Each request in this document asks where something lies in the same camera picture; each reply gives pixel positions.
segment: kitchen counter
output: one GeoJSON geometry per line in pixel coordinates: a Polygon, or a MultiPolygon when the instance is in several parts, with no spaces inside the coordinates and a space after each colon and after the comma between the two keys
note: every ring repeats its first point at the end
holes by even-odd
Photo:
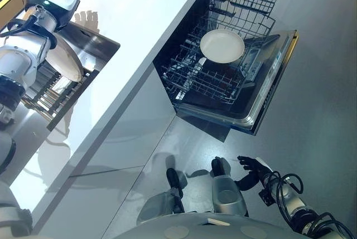
{"type": "MultiPolygon", "coordinates": [[[[63,166],[54,166],[44,180],[44,175],[33,173],[39,168],[35,154],[11,184],[20,206],[30,209],[35,223],[59,195],[68,177],[83,171],[109,133],[113,115],[126,105],[128,97],[135,92],[133,89],[194,1],[81,0],[73,21],[83,22],[80,19],[86,16],[83,12],[92,11],[92,16],[97,13],[98,26],[96,18],[87,18],[85,25],[94,25],[101,35],[120,43],[120,49],[64,117],[69,126],[63,143],[70,148],[70,154],[63,166]]],[[[48,163],[56,163],[56,151],[48,153],[48,163]]]]}

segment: plate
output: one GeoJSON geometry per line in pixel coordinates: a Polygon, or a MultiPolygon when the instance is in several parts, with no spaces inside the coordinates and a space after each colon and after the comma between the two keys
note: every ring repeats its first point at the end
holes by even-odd
{"type": "Polygon", "coordinates": [[[54,35],[57,38],[57,46],[49,50],[46,61],[62,76],[79,82],[83,76],[83,67],[77,53],[60,35],[56,33],[54,35]]]}
{"type": "Polygon", "coordinates": [[[230,30],[215,29],[202,37],[200,48],[207,59],[219,64],[228,64],[243,55],[244,42],[230,30]]]}

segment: dish rack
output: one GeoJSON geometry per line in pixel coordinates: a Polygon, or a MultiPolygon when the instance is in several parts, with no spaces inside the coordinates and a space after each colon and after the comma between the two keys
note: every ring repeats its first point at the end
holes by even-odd
{"type": "Polygon", "coordinates": [[[254,71],[251,68],[275,23],[269,16],[275,2],[210,0],[206,12],[180,45],[179,53],[162,66],[162,79],[170,98],[182,100],[188,91],[197,91],[233,104],[242,88],[254,86],[258,68],[255,66],[254,71]],[[230,64],[206,60],[200,50],[203,35],[220,28],[231,30],[244,40],[243,55],[230,64]]]}
{"type": "Polygon", "coordinates": [[[53,130],[99,73],[97,70],[83,70],[81,81],[73,82],[64,78],[47,61],[37,69],[36,81],[26,91],[21,102],[49,121],[49,131],[53,130]]]}

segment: white cabinet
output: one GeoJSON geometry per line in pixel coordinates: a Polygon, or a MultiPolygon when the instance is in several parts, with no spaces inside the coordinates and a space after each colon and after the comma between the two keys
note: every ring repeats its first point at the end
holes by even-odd
{"type": "Polygon", "coordinates": [[[175,111],[153,68],[81,174],[145,165],[175,111]]]}
{"type": "Polygon", "coordinates": [[[71,177],[73,184],[40,235],[53,239],[99,239],[142,167],[71,177]]]}
{"type": "Polygon", "coordinates": [[[175,116],[153,65],[140,90],[40,231],[54,239],[101,238],[175,116]]]}

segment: sink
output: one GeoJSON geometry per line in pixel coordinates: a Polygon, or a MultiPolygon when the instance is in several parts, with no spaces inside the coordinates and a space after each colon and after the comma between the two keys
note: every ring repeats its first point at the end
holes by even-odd
{"type": "MultiPolygon", "coordinates": [[[[47,62],[38,68],[36,82],[27,90],[17,107],[14,122],[5,129],[16,142],[15,156],[0,176],[0,179],[8,184],[14,181],[41,144],[45,140],[48,141],[47,137],[51,131],[60,121],[63,122],[64,115],[71,110],[78,97],[120,47],[120,44],[73,22],[59,34],[78,55],[84,69],[83,79],[78,84],[71,82],[57,73],[47,62]],[[51,80],[67,83],[65,91],[54,93],[51,80]],[[55,106],[56,109],[49,111],[51,106],[48,104],[55,106]]],[[[59,132],[65,137],[66,129],[59,132]]]]}

